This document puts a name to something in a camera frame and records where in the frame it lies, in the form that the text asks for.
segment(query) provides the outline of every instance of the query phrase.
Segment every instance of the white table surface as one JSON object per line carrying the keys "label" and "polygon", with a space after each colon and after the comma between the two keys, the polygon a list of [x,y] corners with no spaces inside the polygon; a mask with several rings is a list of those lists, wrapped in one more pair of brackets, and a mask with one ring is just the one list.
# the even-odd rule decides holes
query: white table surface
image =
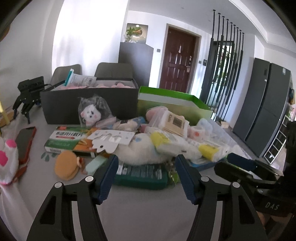
{"label": "white table surface", "polygon": [[[18,115],[8,127],[2,129],[4,138],[15,139],[22,128],[36,126],[30,161],[26,173],[18,183],[1,186],[0,216],[18,241],[26,240],[31,224],[45,197],[57,182],[61,181],[54,173],[55,158],[46,162],[41,155],[45,152],[44,144],[55,130],[56,125],[48,125],[42,108],[34,107],[30,111],[32,123]],[[202,175],[209,176],[215,182],[229,184],[215,175],[213,168],[204,170]],[[65,185],[77,183],[85,175],[80,172]],[[73,202],[73,220],[76,240],[83,240],[77,203]],[[189,234],[197,206],[186,199],[181,184],[164,190],[112,186],[108,199],[97,206],[102,225],[109,241],[182,241]],[[217,204],[216,222],[212,241],[218,239],[222,202]]]}

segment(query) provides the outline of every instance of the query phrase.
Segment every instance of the yellow stick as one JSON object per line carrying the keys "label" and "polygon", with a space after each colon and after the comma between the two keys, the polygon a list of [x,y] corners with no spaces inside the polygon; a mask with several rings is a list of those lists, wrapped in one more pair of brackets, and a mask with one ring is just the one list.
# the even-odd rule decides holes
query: yellow stick
{"label": "yellow stick", "polygon": [[9,125],[10,124],[10,121],[8,119],[8,116],[6,114],[6,111],[2,107],[1,101],[0,101],[0,113],[3,115],[3,118],[4,118],[5,122],[6,122],[6,125]]}

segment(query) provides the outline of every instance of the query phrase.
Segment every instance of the screw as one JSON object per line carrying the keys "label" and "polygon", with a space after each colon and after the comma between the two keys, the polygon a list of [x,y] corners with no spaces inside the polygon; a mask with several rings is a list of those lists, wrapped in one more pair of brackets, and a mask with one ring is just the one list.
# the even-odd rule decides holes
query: screw
{"label": "screw", "polygon": [[93,176],[88,176],[88,177],[85,178],[85,180],[86,180],[87,182],[91,182],[93,179],[94,179]]}
{"label": "screw", "polygon": [[54,185],[55,188],[60,188],[62,186],[62,183],[61,182],[58,182]]}
{"label": "screw", "polygon": [[209,178],[207,176],[202,176],[200,178],[203,182],[208,182],[209,181]]}
{"label": "screw", "polygon": [[233,184],[232,184],[235,188],[239,188],[239,183],[237,183],[237,182],[234,182]]}

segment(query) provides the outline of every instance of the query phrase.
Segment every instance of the black vertical pole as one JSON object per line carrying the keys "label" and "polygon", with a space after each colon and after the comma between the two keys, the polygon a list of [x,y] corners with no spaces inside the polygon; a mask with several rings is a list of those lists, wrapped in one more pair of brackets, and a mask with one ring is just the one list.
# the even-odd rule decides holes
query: black vertical pole
{"label": "black vertical pole", "polygon": [[[212,66],[212,73],[211,73],[211,76],[210,76],[211,85],[213,84],[213,77],[214,77],[214,79],[216,79],[217,78],[217,72],[218,72],[217,68],[216,68],[216,71],[215,71],[215,66],[216,66],[216,62],[217,62],[217,55],[218,55],[218,48],[219,48],[220,15],[221,15],[221,13],[218,13],[218,14],[219,14],[219,21],[218,21],[219,26],[218,26],[218,34],[217,34],[217,47],[216,47],[216,50],[215,50],[214,62],[213,62],[213,66]],[[211,92],[208,95],[207,104],[209,104],[209,102],[210,102],[210,98],[211,98],[211,95],[212,95],[213,88],[214,88],[214,85],[212,86]]]}
{"label": "black vertical pole", "polygon": [[[233,41],[235,41],[235,24],[233,25],[234,26],[234,39]],[[234,52],[234,55],[233,55],[233,60],[232,60],[232,66],[231,66],[231,72],[230,72],[230,76],[229,76],[229,81],[228,81],[228,85],[227,85],[227,88],[226,88],[226,91],[225,91],[225,98],[224,98],[224,108],[223,108],[223,111],[222,111],[222,114],[221,116],[223,115],[224,113],[224,110],[226,108],[226,101],[227,101],[227,98],[228,98],[228,92],[229,92],[229,89],[232,88],[232,79],[233,79],[233,72],[234,72],[234,69],[235,69],[235,62],[236,62],[236,57],[237,57],[237,43],[235,45],[235,52]]]}
{"label": "black vertical pole", "polygon": [[243,56],[243,54],[244,54],[244,51],[243,51],[243,48],[244,48],[244,33],[242,33],[242,31],[240,30],[240,33],[239,33],[239,46],[240,46],[240,41],[241,41],[241,35],[242,35],[242,49],[241,49],[241,52],[240,52],[239,67],[238,67],[238,71],[237,71],[237,78],[236,78],[236,80],[235,80],[235,84],[234,84],[234,87],[233,87],[233,92],[232,92],[232,94],[231,94],[231,99],[230,99],[230,101],[229,101],[229,104],[228,104],[228,107],[227,107],[226,113],[227,113],[227,111],[228,111],[228,109],[229,109],[229,106],[230,106],[230,103],[231,103],[231,101],[232,101],[232,97],[233,97],[234,91],[235,91],[235,89],[236,89],[236,87],[237,87],[237,82],[238,82],[238,80],[239,80],[240,69],[241,69],[241,66],[242,66],[242,56]]}
{"label": "black vertical pole", "polygon": [[[223,33],[224,33],[224,16],[222,16],[222,17],[223,17],[223,30],[222,30],[222,35],[223,35]],[[226,25],[226,41],[222,43],[222,47],[224,46],[224,50],[223,50],[223,55],[222,55],[222,60],[221,60],[220,73],[219,73],[219,77],[218,77],[218,80],[217,80],[217,85],[216,85],[216,89],[215,89],[215,95],[214,95],[213,101],[211,103],[211,106],[212,106],[213,105],[213,102],[214,102],[214,99],[216,97],[216,94],[217,94],[217,92],[219,90],[219,93],[218,93],[217,98],[216,98],[214,110],[216,108],[217,102],[219,101],[219,97],[220,97],[220,94],[221,94],[221,91],[222,91],[222,85],[224,84],[224,80],[225,80],[225,78],[223,78],[222,80],[221,80],[221,78],[222,78],[222,74],[223,74],[223,69],[224,69],[224,64],[225,64],[225,58],[226,58],[226,52],[227,52],[228,20],[229,19],[227,19],[227,25]]]}
{"label": "black vertical pole", "polygon": [[229,83],[230,85],[228,85],[227,87],[227,90],[226,90],[226,93],[225,95],[227,95],[227,97],[225,97],[225,103],[224,103],[224,108],[223,108],[223,111],[222,111],[222,115],[225,111],[225,108],[226,108],[226,105],[229,101],[229,98],[230,98],[230,94],[231,94],[231,91],[232,91],[232,88],[233,88],[233,85],[234,85],[234,76],[235,76],[235,73],[236,73],[236,67],[237,67],[237,46],[238,46],[238,35],[239,35],[239,28],[237,27],[237,42],[236,42],[236,46],[235,46],[235,53],[234,53],[234,59],[233,59],[233,64],[232,64],[232,70],[231,70],[231,75],[230,75],[230,80],[229,80]]}
{"label": "black vertical pole", "polygon": [[219,103],[219,106],[218,106],[218,110],[221,106],[221,109],[219,110],[217,116],[219,117],[220,113],[221,113],[221,110],[223,108],[223,103],[224,103],[224,100],[225,98],[223,98],[224,94],[226,96],[226,89],[228,88],[229,84],[230,84],[230,75],[231,75],[231,69],[232,69],[232,62],[233,62],[233,56],[234,56],[234,41],[235,41],[235,25],[234,25],[234,28],[233,28],[233,41],[232,41],[232,22],[231,22],[231,31],[230,31],[230,44],[231,44],[231,53],[230,53],[230,56],[229,57],[229,67],[228,67],[228,71],[227,71],[227,77],[226,77],[226,81],[225,81],[225,85],[224,85],[224,88],[223,88],[223,92],[222,92],[222,96],[221,96],[221,100],[220,100],[220,103]]}
{"label": "black vertical pole", "polygon": [[201,91],[201,94],[200,94],[200,100],[203,101],[203,102],[207,101],[207,96],[208,96],[208,94],[210,92],[210,88],[211,88],[210,75],[211,75],[212,67],[213,67],[212,51],[213,51],[213,48],[214,48],[215,12],[216,12],[216,10],[213,9],[212,38],[211,38],[211,42],[210,42],[210,49],[209,49],[208,60],[207,60],[207,67],[206,67],[204,79],[203,79],[203,82],[202,82],[202,91]]}
{"label": "black vertical pole", "polygon": [[[240,30],[240,33],[239,33],[239,53],[240,53],[240,44],[241,44],[241,37],[242,37],[242,31]],[[235,80],[235,83],[234,83],[234,86],[236,87],[236,84],[237,84],[237,81],[238,81],[238,75],[237,75],[237,68],[238,68],[238,63],[239,62],[239,56],[237,56],[237,62],[236,62],[236,64],[235,64],[235,73],[234,73],[234,76],[233,76],[233,81]],[[225,119],[225,117],[226,117],[226,114],[227,114],[227,112],[228,112],[228,109],[229,109],[229,106],[230,106],[230,102],[232,101],[232,97],[233,97],[233,94],[234,94],[234,91],[235,91],[235,88],[233,88],[233,91],[232,91],[232,94],[231,94],[231,99],[230,99],[230,101],[229,101],[229,103],[228,103],[228,107],[227,107],[227,110],[226,110],[226,112],[225,112],[225,114],[224,114],[224,118],[223,118],[223,120]]]}

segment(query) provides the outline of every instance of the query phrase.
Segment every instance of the gray floor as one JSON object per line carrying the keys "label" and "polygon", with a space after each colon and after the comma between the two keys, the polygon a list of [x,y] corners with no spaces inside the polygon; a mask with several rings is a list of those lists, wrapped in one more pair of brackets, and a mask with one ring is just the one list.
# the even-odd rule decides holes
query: gray floor
{"label": "gray floor", "polygon": [[[228,135],[231,136],[231,138],[233,140],[235,140],[235,142],[242,148],[244,149],[244,151],[253,159],[257,159],[260,160],[266,164],[268,164],[268,162],[265,161],[264,158],[258,158],[256,157],[256,155],[250,150],[250,148],[236,135],[232,132],[232,128],[229,127],[228,129],[224,129],[226,131],[226,133]],[[286,159],[286,149],[282,148],[282,150],[280,151],[279,155],[276,157],[276,159],[273,161],[273,163],[271,164],[272,167],[278,169],[279,171],[283,171],[284,168],[284,164],[285,164],[285,159]]]}

